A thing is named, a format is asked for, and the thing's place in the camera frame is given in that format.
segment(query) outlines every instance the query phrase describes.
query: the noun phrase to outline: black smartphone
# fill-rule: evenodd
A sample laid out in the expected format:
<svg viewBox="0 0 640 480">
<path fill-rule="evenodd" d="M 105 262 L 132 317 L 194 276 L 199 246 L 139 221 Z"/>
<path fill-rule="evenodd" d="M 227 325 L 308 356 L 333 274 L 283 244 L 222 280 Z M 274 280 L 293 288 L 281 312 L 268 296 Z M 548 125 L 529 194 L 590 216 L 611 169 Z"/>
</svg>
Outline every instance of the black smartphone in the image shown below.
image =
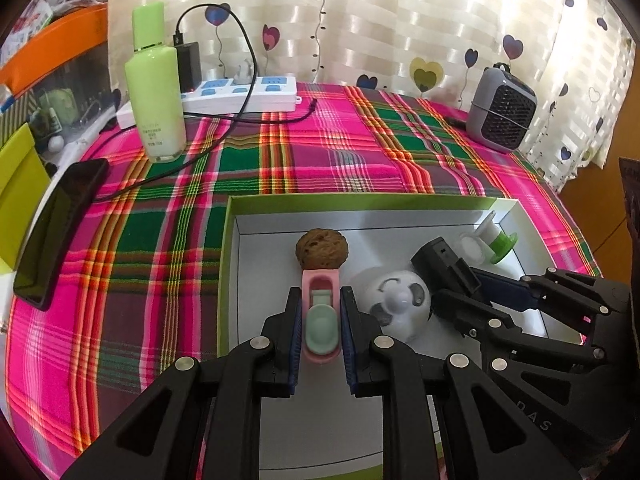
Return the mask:
<svg viewBox="0 0 640 480">
<path fill-rule="evenodd" d="M 14 294 L 35 308 L 49 309 L 71 240 L 108 169 L 106 158 L 69 166 L 38 216 L 14 279 Z"/>
</svg>

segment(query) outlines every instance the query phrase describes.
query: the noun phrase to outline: panda face ball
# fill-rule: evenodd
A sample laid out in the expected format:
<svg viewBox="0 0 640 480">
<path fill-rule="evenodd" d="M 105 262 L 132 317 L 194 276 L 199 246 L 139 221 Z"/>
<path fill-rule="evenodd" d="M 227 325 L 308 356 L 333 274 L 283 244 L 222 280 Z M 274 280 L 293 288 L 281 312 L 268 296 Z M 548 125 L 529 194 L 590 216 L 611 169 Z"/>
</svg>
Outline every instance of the panda face ball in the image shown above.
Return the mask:
<svg viewBox="0 0 640 480">
<path fill-rule="evenodd" d="M 431 313 L 431 295 L 424 281 L 409 270 L 380 277 L 367 287 L 363 311 L 374 316 L 385 335 L 404 343 L 414 338 Z"/>
</svg>

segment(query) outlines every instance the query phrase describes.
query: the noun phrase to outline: wooden cabinet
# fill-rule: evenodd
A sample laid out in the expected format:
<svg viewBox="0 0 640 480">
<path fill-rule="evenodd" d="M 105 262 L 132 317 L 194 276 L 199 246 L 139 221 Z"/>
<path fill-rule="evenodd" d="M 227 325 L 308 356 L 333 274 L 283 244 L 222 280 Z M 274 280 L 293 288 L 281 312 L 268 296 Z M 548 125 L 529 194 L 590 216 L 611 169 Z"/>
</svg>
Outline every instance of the wooden cabinet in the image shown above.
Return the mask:
<svg viewBox="0 0 640 480">
<path fill-rule="evenodd" d="M 631 86 L 613 134 L 603 170 L 591 164 L 564 186 L 560 198 L 574 217 L 600 265 L 603 275 L 628 283 L 631 277 L 631 238 L 618 159 L 640 159 L 640 51 Z"/>
</svg>

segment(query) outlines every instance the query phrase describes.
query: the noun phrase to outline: power strip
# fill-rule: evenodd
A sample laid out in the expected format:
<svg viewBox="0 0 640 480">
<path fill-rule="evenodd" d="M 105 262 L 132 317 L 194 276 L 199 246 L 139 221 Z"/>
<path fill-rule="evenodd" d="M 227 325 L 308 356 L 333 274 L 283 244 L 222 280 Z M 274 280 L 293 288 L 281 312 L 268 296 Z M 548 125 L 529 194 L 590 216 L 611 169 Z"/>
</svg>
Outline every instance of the power strip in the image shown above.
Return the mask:
<svg viewBox="0 0 640 480">
<path fill-rule="evenodd" d="M 184 113 L 237 114 L 240 111 L 249 85 L 237 85 L 232 79 L 205 81 L 193 92 L 182 94 Z M 251 94 L 246 111 L 251 112 L 293 112 L 300 104 L 296 78 L 284 76 L 259 77 Z M 118 113 L 118 124 L 129 128 L 136 124 L 131 101 L 124 104 Z"/>
</svg>

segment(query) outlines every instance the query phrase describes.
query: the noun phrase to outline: table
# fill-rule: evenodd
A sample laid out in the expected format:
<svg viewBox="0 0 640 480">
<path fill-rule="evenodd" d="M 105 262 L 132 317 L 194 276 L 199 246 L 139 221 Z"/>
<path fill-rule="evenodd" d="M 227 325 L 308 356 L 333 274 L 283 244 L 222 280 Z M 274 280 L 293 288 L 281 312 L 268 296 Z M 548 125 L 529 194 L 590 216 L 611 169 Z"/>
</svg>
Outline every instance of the table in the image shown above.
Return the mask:
<svg viewBox="0 0 640 480">
<path fill-rule="evenodd" d="M 517 198 L 558 267 L 599 274 L 559 198 L 523 156 L 479 146 L 447 125 L 464 114 L 383 91 L 299 84 L 296 124 L 243 124 L 177 176 L 94 204 L 67 253 L 52 306 L 14 301 L 6 388 L 10 421 L 35 463 L 58 478 L 175 358 L 216 356 L 216 295 L 229 194 L 407 192 Z M 135 132 L 104 156 L 107 195 L 178 166 L 228 121 L 188 120 L 186 154 L 151 165 Z"/>
</svg>

